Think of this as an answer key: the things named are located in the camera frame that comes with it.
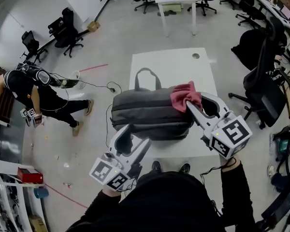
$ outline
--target sneaker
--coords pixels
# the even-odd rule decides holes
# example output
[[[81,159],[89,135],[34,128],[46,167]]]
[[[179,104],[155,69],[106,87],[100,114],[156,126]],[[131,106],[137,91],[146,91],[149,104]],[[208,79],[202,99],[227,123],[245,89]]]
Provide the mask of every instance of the sneaker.
[[[275,167],[273,165],[269,165],[267,167],[267,175],[270,177],[270,179],[272,179],[275,174],[276,174]]]
[[[181,168],[178,171],[179,173],[185,173],[185,174],[189,174],[190,172],[190,164],[188,162],[186,162],[183,166],[181,166]]]
[[[88,100],[88,108],[85,110],[85,116],[88,116],[91,113],[94,103],[93,99]]]
[[[72,128],[72,135],[73,137],[77,137],[79,134],[80,129],[83,127],[84,123],[83,122],[77,122],[77,126]]]
[[[162,173],[162,167],[159,161],[154,161],[153,165],[151,166],[151,170],[157,171],[159,173]]]

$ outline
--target desk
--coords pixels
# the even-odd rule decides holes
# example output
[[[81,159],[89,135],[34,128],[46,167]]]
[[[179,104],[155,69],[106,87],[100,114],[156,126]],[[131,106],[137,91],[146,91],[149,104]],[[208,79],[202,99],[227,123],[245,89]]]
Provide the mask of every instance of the desk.
[[[195,59],[192,54],[199,54]],[[205,48],[174,49],[156,52],[134,54],[130,73],[129,89],[134,89],[136,73],[144,67],[150,68],[160,79],[162,87],[171,87],[178,84],[194,81],[197,91],[217,95],[212,69]],[[155,89],[155,78],[149,72],[139,75],[140,87]],[[218,155],[210,151],[200,140],[203,130],[195,123],[189,130],[188,136],[179,141],[153,141],[146,153],[148,158],[188,158]],[[133,145],[140,139],[134,137]]]
[[[282,18],[274,8],[279,9],[275,5],[272,5],[270,0],[258,0],[268,11],[270,11],[276,18],[278,18],[281,23],[284,25],[284,27],[290,29],[290,21]]]
[[[168,4],[168,3],[191,3],[191,6],[192,6],[192,35],[195,35],[196,34],[196,12],[195,12],[195,2],[196,1],[198,1],[198,0],[155,0],[155,2],[159,6],[165,37],[169,37],[169,30],[168,30],[167,25],[166,25],[162,5]]]

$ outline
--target gray floor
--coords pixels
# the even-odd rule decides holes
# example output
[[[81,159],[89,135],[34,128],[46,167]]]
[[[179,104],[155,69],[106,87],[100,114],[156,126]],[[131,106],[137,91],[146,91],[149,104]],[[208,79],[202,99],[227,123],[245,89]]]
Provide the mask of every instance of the gray floor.
[[[108,64],[106,67],[83,72],[84,80],[96,85],[105,85],[109,81],[119,83],[123,90],[128,89],[131,58],[133,54],[165,49],[205,47],[217,87],[218,96],[238,115],[244,115],[245,104],[239,100],[228,98],[228,92],[244,95],[243,78],[249,72],[231,51],[238,44],[240,36],[250,26],[238,26],[235,18],[236,10],[227,4],[219,5],[219,0],[210,4],[218,10],[217,14],[208,11],[202,16],[197,9],[197,35],[190,33],[191,14],[184,7],[181,14],[166,18],[170,26],[170,37],[166,38],[162,31],[158,10],[150,8],[147,14],[135,12],[132,0],[110,1],[103,11],[99,22],[101,27],[84,37],[84,48],[75,49],[73,58],[63,56],[61,50],[50,49],[49,56],[43,66],[64,76],[74,70]],[[99,190],[100,184],[95,182],[88,172],[96,157],[105,150],[105,110],[112,103],[113,94],[105,88],[89,85],[81,91],[85,97],[95,99],[94,111],[85,118],[81,113],[77,118],[85,121],[83,130],[77,138],[72,138],[69,126],[52,118],[45,120],[44,126],[34,131],[26,127],[24,148],[28,149],[25,163],[32,163],[44,174],[45,182],[64,195],[89,206]],[[273,161],[269,154],[269,134],[279,131],[290,123],[287,109],[284,110],[272,128],[259,130],[257,117],[251,115],[247,121],[253,136],[247,147],[239,153],[250,185],[254,215],[258,220],[262,211],[274,200],[277,193],[267,178],[266,168]],[[109,139],[114,135],[109,126]],[[199,174],[218,165],[218,157],[193,159],[162,159],[165,170],[176,170],[181,163],[191,163],[191,174],[199,178]],[[143,160],[143,172],[149,171],[152,159]],[[215,199],[222,207],[221,180],[219,171],[206,176],[206,188],[211,199]],[[72,183],[69,189],[63,183]],[[45,199],[45,211],[51,231],[65,231],[74,221],[80,218],[85,209],[50,191]]]

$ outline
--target black jacket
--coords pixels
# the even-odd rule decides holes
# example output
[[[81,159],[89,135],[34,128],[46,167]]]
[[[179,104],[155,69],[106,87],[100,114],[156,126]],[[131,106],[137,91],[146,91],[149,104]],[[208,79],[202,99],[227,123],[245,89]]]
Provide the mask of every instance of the black jacket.
[[[89,231],[257,231],[242,164],[221,173],[223,216],[219,217],[205,187],[195,177],[176,172],[143,175],[137,187],[120,196],[98,194],[67,232]]]

